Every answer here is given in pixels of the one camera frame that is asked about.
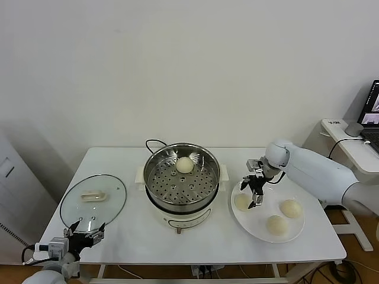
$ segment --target stainless steel steamer basket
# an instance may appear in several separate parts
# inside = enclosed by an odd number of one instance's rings
[[[176,171],[181,157],[194,162],[190,173]],[[220,165],[207,149],[188,143],[168,145],[152,154],[143,169],[146,193],[159,209],[177,215],[196,213],[217,195]]]

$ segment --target table leg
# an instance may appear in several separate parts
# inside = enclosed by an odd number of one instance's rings
[[[274,272],[274,276],[276,278],[279,278],[280,274],[279,274],[279,270],[278,270],[277,264],[276,263],[271,263],[271,266],[272,266],[272,271]]]
[[[361,226],[359,226],[359,223],[355,219],[354,215],[348,210],[342,210],[342,213],[343,216],[345,216],[348,224],[333,225],[333,228],[336,231],[337,235],[354,234],[364,251],[373,251],[374,248],[372,247],[370,241],[367,239]]]
[[[289,283],[296,283],[296,281],[299,281],[303,276],[317,268],[320,264],[321,262],[297,263],[294,268],[287,272],[285,277],[288,279]]]
[[[97,278],[102,278],[104,276],[105,268],[107,267],[106,264],[100,265],[99,273],[97,274]]]

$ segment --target round plate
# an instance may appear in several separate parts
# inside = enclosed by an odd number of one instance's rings
[[[82,195],[88,191],[104,193],[102,201],[83,201]],[[90,176],[77,183],[65,195],[60,205],[60,217],[69,227],[80,220],[77,232],[90,232],[109,224],[126,201],[126,188],[123,182],[111,175]]]
[[[241,182],[233,188],[230,202],[232,205],[232,211],[239,222],[239,224],[254,237],[269,243],[286,243],[297,238],[302,232],[305,224],[305,216],[302,214],[299,218],[286,217],[279,208],[282,201],[287,199],[295,199],[295,197],[284,192],[273,190],[268,184],[264,185],[264,200],[262,205],[254,207],[247,212],[238,210],[235,205],[235,196],[240,193],[248,194],[252,196],[250,187],[246,187],[243,191],[240,191]],[[288,222],[288,233],[283,236],[272,235],[266,228],[266,221],[272,215],[279,215],[286,219]]]

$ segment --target black cable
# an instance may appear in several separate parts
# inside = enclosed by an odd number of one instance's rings
[[[279,179],[276,182],[267,182],[267,183],[270,183],[272,185],[276,185],[276,184],[278,184],[282,180],[282,178],[284,176],[285,176],[285,172],[282,172],[281,176],[279,177]]]
[[[211,276],[211,279],[213,279],[213,276],[212,276],[212,265],[206,265],[205,267],[208,269],[209,275]]]
[[[358,269],[356,269],[355,266],[351,262],[348,262],[348,263],[351,265],[351,267],[353,267],[354,271],[358,275],[359,281],[361,281],[361,284],[363,284],[362,277],[361,277],[361,274],[359,273]]]
[[[30,245],[30,246],[24,247],[23,252],[21,253],[21,263],[24,263],[24,262],[25,262],[25,252],[26,252],[27,250],[32,250],[32,251],[34,251],[34,245]]]
[[[32,262],[32,263],[26,263],[24,264],[24,266],[33,266],[33,265],[36,265],[36,264],[39,264],[39,263],[42,263],[42,262],[49,262],[49,261],[58,261],[58,258],[57,257],[51,257],[49,259],[43,259],[43,260],[38,260],[36,262]]]
[[[344,275],[342,276],[339,272],[341,270],[337,269],[337,265],[334,262],[331,262],[329,264],[329,270],[330,274],[339,282],[342,284],[353,284],[356,281],[355,271],[354,268],[352,268],[350,263],[348,263],[346,260],[342,261],[342,264],[345,266],[346,271],[344,271]]]
[[[316,272],[318,272],[321,268],[323,268],[324,266],[327,266],[327,265],[329,265],[329,264],[328,264],[328,263],[325,263],[325,264],[319,266],[318,268],[316,268],[316,270],[312,273],[312,276],[310,277],[310,281],[309,281],[309,282],[310,282],[311,284],[313,283],[313,278],[314,278]]]
[[[325,278],[326,280],[328,280],[331,284],[334,284],[334,282],[331,281],[331,280],[329,279],[329,277],[327,277],[324,273],[322,273],[321,270],[319,270],[319,272],[321,273],[322,276],[324,276],[324,278]]]
[[[204,277],[205,277],[205,266],[204,265],[199,266],[199,270],[203,273],[203,279],[204,279]]]
[[[364,140],[364,139],[353,139],[353,138],[346,138],[346,139],[338,140],[336,142],[336,144],[334,144],[334,146],[332,147],[331,151],[329,152],[329,155],[327,156],[328,159],[332,160],[332,153],[333,153],[334,148],[338,145],[338,143],[343,142],[343,141],[367,141],[367,140]]]
[[[160,143],[162,143],[163,145],[167,146],[166,143],[164,143],[163,141],[161,141],[161,140],[159,140],[159,139],[147,139],[146,142],[145,142],[144,144],[145,144],[146,148],[147,148],[152,154],[154,154],[154,152],[152,151],[152,149],[150,149],[149,145],[147,145],[148,142],[152,142],[152,141],[160,142]]]

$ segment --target cable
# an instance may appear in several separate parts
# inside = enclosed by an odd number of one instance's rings
[[[239,268],[240,268],[240,270],[242,271],[243,275],[245,275],[247,278],[250,278],[250,277],[249,277],[249,275],[247,275],[247,274],[245,273],[245,271],[243,271],[243,269],[242,269],[242,266],[241,266],[241,265],[239,265]]]
[[[126,270],[125,268],[122,268],[121,265],[118,265],[118,268],[121,269],[122,271],[125,271],[125,272],[127,272],[127,273],[133,275],[134,277],[137,277],[137,278],[139,278],[139,279],[143,279],[141,276],[136,275],[136,274],[130,272],[129,270]]]
[[[284,176],[285,176],[285,172],[282,172],[281,176],[279,177],[279,179],[276,182],[267,182],[267,183],[270,183],[272,185],[276,185],[276,184],[278,184],[282,180],[282,178]]]
[[[205,278],[205,266],[204,265],[199,266],[199,270],[203,274],[203,279],[204,279]]]
[[[220,277],[219,272],[217,271],[217,269],[215,270],[215,273],[216,273],[217,277],[218,277],[219,279],[221,279],[221,277]]]
[[[21,263],[25,262],[25,252],[27,250],[34,251],[34,245],[30,245],[30,246],[24,247],[23,252],[21,253]]]
[[[208,271],[209,271],[209,275],[211,276],[211,279],[213,279],[213,275],[212,275],[212,265],[206,265],[205,267],[208,269]]]
[[[354,262],[354,263],[359,264],[359,265],[361,265],[361,266],[363,266],[363,267],[365,267],[367,269],[370,269],[370,270],[372,270],[372,271],[374,271],[376,273],[379,273],[379,271],[377,271],[375,269],[372,269],[371,267],[368,267],[368,266],[364,265],[363,263],[356,262],[355,260],[346,259],[346,261],[348,261],[348,262]]]
[[[163,145],[167,146],[166,143],[164,143],[163,141],[161,141],[161,140],[159,140],[159,139],[147,139],[146,142],[145,142],[144,144],[145,144],[146,148],[147,148],[152,154],[154,154],[154,152],[152,151],[152,149],[150,149],[149,145],[147,145],[147,144],[148,144],[148,142],[153,142],[153,141],[155,141],[155,142],[160,142],[160,143],[162,143]]]
[[[361,281],[361,284],[363,284],[361,274],[360,274],[359,271],[355,268],[354,265],[351,264],[351,266],[353,267],[354,271],[357,273],[357,275],[358,275],[358,277],[359,277],[359,281]]]
[[[366,140],[364,140],[364,139],[353,139],[353,138],[346,138],[346,139],[338,140],[334,144],[334,146],[332,147],[331,151],[329,152],[329,155],[327,156],[328,159],[332,160],[332,153],[333,153],[334,148],[338,145],[338,143],[343,142],[343,141],[366,141]]]
[[[312,273],[312,276],[310,277],[310,283],[313,283],[313,278],[314,278],[314,276],[316,275],[316,272],[318,272],[318,271],[320,271],[320,269],[321,268],[323,268],[324,266],[327,266],[327,265],[329,265],[328,263],[325,263],[325,264],[323,264],[323,265],[321,265],[321,266],[319,266],[318,268],[316,268],[316,270]]]
[[[33,266],[33,265],[36,265],[36,264],[39,264],[39,263],[42,263],[42,262],[49,262],[49,261],[58,261],[58,258],[57,257],[51,257],[49,259],[43,259],[43,260],[38,260],[36,262],[32,262],[32,263],[26,263],[24,264],[24,266]]]
[[[329,279],[329,277],[327,277],[324,273],[322,273],[321,270],[318,270],[318,271],[321,273],[322,276],[324,276],[324,278],[325,278],[326,280],[328,280],[331,284],[334,284],[334,282],[331,281],[331,280]]]
[[[334,262],[329,263],[330,274],[339,283],[342,283],[342,284],[355,283],[356,276],[355,276],[354,266],[351,263],[347,262],[346,260],[342,261],[342,265],[345,266],[346,271],[343,271],[343,274],[340,274],[339,272],[342,272],[342,270],[337,269],[337,265]]]

